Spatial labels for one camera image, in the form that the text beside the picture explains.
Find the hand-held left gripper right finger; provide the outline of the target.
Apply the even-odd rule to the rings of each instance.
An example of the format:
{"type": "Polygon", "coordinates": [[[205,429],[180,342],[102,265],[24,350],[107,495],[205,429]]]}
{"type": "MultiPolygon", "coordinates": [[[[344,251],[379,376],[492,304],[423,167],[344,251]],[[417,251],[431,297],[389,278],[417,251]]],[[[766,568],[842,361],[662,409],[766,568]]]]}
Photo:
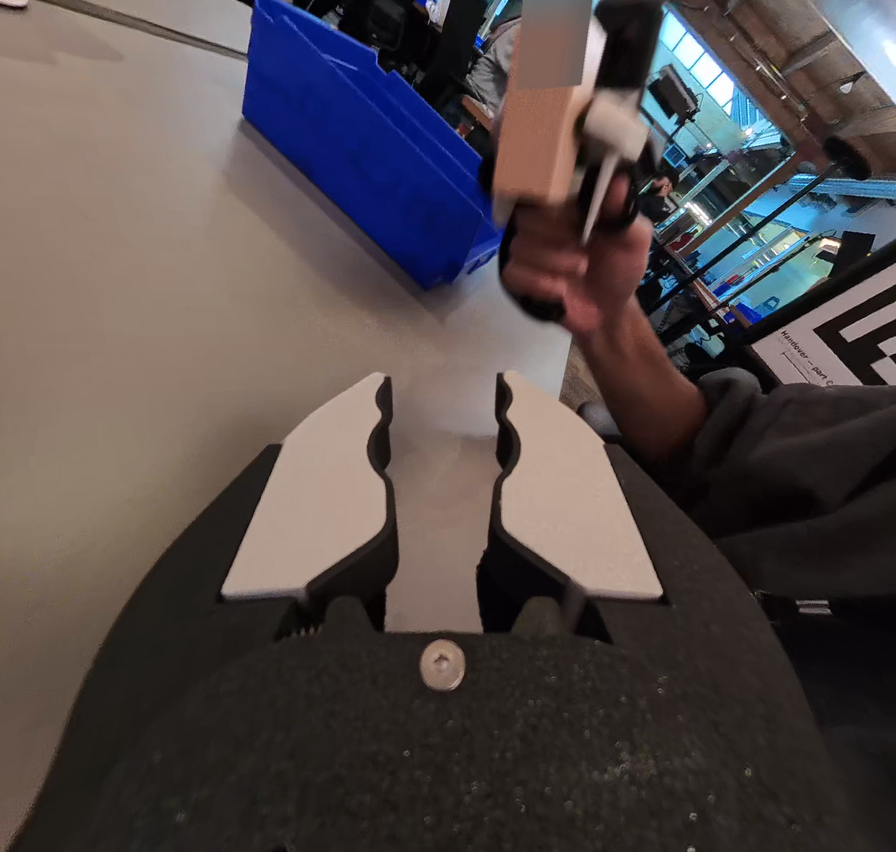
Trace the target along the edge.
{"type": "Polygon", "coordinates": [[[657,604],[664,589],[607,445],[516,371],[497,375],[484,566],[511,600],[657,604]]]}

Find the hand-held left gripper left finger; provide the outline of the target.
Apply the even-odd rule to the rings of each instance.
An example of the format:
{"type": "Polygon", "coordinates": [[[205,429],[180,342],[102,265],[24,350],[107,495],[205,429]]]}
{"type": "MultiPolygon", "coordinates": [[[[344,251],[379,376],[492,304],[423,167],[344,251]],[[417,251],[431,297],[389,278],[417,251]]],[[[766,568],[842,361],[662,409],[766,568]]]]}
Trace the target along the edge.
{"type": "Polygon", "coordinates": [[[373,373],[284,439],[221,586],[224,600],[382,598],[397,573],[392,382],[373,373]]]}

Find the natural wooden block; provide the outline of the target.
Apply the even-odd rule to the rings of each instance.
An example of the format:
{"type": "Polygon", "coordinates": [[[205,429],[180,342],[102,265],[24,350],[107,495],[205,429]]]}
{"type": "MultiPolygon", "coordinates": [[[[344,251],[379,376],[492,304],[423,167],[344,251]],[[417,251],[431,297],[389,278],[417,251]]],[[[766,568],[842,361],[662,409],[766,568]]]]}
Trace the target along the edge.
{"type": "Polygon", "coordinates": [[[507,218],[518,203],[567,201],[578,151],[575,126],[589,99],[585,85],[523,88],[510,80],[492,184],[497,213],[507,218]]]}

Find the blue plastic bin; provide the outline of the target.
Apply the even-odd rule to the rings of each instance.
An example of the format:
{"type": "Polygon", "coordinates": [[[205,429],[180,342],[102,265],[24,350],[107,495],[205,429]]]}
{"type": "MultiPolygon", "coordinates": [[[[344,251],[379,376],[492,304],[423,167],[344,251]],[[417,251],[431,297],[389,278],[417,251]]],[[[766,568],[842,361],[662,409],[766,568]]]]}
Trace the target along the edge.
{"type": "Polygon", "coordinates": [[[283,0],[252,0],[242,115],[422,289],[497,255],[480,156],[373,49],[283,0]]]}

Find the person's right hand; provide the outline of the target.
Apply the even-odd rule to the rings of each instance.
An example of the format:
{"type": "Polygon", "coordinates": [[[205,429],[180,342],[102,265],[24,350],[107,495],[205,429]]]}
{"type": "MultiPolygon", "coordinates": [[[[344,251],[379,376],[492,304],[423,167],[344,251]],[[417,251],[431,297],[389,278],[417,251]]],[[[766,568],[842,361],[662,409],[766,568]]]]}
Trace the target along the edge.
{"type": "Polygon", "coordinates": [[[555,321],[574,336],[616,335],[638,310],[654,227],[627,208],[626,180],[616,178],[598,223],[583,240],[575,204],[518,206],[499,253],[504,291],[520,308],[555,321]]]}

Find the person's black chair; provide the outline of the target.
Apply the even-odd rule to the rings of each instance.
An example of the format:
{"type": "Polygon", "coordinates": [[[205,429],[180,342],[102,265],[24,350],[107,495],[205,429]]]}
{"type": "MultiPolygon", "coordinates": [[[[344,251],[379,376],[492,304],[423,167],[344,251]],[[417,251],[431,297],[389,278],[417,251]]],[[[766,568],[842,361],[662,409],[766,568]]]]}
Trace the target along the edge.
{"type": "Polygon", "coordinates": [[[604,442],[611,444],[622,443],[622,434],[603,401],[585,401],[578,407],[576,414],[604,442]]]}

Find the printed marker board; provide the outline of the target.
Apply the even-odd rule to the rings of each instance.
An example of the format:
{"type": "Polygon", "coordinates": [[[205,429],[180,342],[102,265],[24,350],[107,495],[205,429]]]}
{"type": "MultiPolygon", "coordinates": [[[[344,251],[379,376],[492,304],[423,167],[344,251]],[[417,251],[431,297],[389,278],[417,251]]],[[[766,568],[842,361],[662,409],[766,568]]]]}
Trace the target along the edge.
{"type": "Polygon", "coordinates": [[[752,352],[782,384],[895,385],[895,266],[773,331],[752,352]]]}

